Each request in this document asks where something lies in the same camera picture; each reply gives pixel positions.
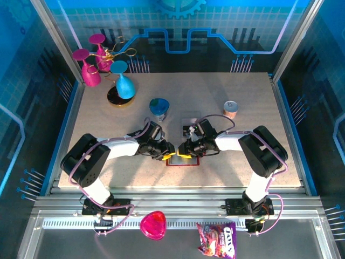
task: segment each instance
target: black round base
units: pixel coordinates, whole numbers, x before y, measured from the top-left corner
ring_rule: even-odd
[[[108,101],[113,105],[125,106],[125,105],[129,105],[130,101],[132,101],[134,97],[130,99],[120,98],[118,94],[118,90],[116,89],[116,86],[114,86],[113,88],[109,90],[107,98],[108,98]]]

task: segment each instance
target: white tabletop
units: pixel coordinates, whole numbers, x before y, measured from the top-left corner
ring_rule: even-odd
[[[98,87],[85,89],[75,123],[70,148],[85,134],[97,138],[122,137],[143,128],[146,116],[157,122],[149,110],[153,98],[170,102],[168,116],[160,122],[165,138],[180,145],[184,118],[221,114],[228,100],[238,103],[233,130],[252,130],[264,125],[285,147],[289,171],[280,175],[273,186],[300,186],[296,167],[287,142],[277,103],[267,73],[133,73],[127,74],[137,89],[127,107],[114,107],[107,100],[112,83],[104,80]],[[224,118],[210,118],[217,130],[231,124]],[[251,168],[240,151],[225,151],[203,157],[199,166],[167,167],[165,161],[150,157],[123,156],[108,160],[100,175],[108,187],[242,187],[249,184]],[[60,187],[71,186],[62,173]]]

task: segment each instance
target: black mounting bracket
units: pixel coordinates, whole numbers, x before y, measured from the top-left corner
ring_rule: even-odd
[[[221,209],[226,210],[227,216],[265,216],[274,215],[273,203],[271,199],[266,198],[260,208],[253,213],[249,214],[246,210],[246,206],[243,203],[243,199],[226,199],[225,205],[221,206]]]
[[[130,199],[111,199],[106,202],[106,206],[121,206],[130,204]],[[96,216],[101,213],[102,216],[127,216],[129,208],[122,209],[103,209],[93,203],[90,199],[85,199],[81,214],[83,216]]]

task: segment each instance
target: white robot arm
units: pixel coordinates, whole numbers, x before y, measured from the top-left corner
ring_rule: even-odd
[[[91,134],[83,135],[63,158],[61,168],[70,175],[82,156],[100,142],[103,144],[91,151],[70,178],[87,193],[88,197],[101,205],[112,203],[113,200],[112,194],[99,179],[106,160],[138,154],[151,156],[155,160],[165,160],[175,154],[174,146],[163,138],[162,128],[151,121],[145,132],[136,131],[111,142],[107,139],[96,139]]]
[[[287,160],[287,153],[282,145],[264,126],[257,127],[252,134],[250,131],[217,133],[209,121],[203,119],[189,131],[196,134],[198,139],[189,138],[180,145],[177,154],[182,157],[203,157],[208,155],[208,151],[214,151],[213,154],[228,150],[244,152],[253,174],[249,186],[243,192],[243,205],[247,214],[257,211],[265,202],[272,174],[282,166],[271,151],[273,150],[282,161]]]

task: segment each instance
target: snack bag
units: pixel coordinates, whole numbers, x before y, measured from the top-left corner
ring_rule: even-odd
[[[221,258],[236,258],[236,224],[198,225],[203,255]]]

